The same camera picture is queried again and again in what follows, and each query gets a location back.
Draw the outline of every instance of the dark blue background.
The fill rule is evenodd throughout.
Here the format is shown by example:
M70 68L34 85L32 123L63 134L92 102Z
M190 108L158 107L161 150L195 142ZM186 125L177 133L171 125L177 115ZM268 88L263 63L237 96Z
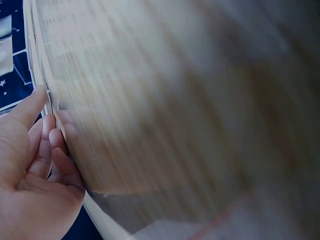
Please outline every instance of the dark blue background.
M12 29L13 53L26 48L22 6L22 0L0 0L0 19L12 15L12 28L19 30ZM27 54L16 55L13 57L13 63L15 66L13 72L0 76L0 81L5 80L5 84L0 86L0 108L22 100L33 90ZM102 238L82 207L78 218L63 239L99 240Z

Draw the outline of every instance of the hand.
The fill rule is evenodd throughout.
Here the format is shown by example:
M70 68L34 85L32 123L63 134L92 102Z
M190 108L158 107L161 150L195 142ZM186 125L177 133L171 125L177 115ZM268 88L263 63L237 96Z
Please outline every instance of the hand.
M34 124L45 101L39 86L0 118L0 239L61 239L82 206L84 186L54 116Z

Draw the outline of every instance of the star pattern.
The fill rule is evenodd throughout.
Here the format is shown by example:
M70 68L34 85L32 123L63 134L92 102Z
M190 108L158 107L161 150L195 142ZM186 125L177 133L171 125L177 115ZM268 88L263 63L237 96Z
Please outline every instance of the star pattern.
M6 80L0 81L0 86L3 87L5 85L5 83L6 83Z

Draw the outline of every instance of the finger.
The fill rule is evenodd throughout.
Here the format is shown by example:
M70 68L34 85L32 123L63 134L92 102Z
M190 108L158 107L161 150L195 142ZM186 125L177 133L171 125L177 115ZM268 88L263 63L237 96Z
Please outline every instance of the finger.
M49 141L51 145L51 149L60 148L63 152L68 156L68 150L65 143L65 139L61 133L61 131L57 128L53 129L49 134Z
M46 103L45 87L37 86L33 93L22 100L8 115L3 119L22 123L27 130L35 123Z
M84 193L84 185L76 165L59 147L53 149L52 159L63 176L64 184L69 187L74 194L82 196Z
M58 170L55 164L52 165L52 174L48 178L48 181L52 183L63 184L63 185L65 184L64 176L60 173L60 171Z
M42 136L42 129L43 129L43 121L44 119L39 119L30 129L29 131L29 138L30 138L30 151L29 151L29 162L27 163L27 168L29 168L32 160L36 157L41 136Z
M47 179L52 167L52 151L49 142L49 133L56 127L56 120L53 115L47 115L43 119L42 135L35 159L31 163L27 174Z
M62 123L62 129L65 132L66 141L72 143L70 147L76 146L80 140L80 133L77 131L75 124L72 120L74 111L72 110L59 110L57 111L58 118Z

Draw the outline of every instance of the blurred wooden surface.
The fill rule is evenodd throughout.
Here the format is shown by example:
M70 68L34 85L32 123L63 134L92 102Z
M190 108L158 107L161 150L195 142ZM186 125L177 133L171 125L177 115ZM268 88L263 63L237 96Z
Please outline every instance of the blurred wooden surface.
M91 191L153 196L137 222L207 221L260 187L296 206L299 183L318 179L312 4L30 2L71 155Z

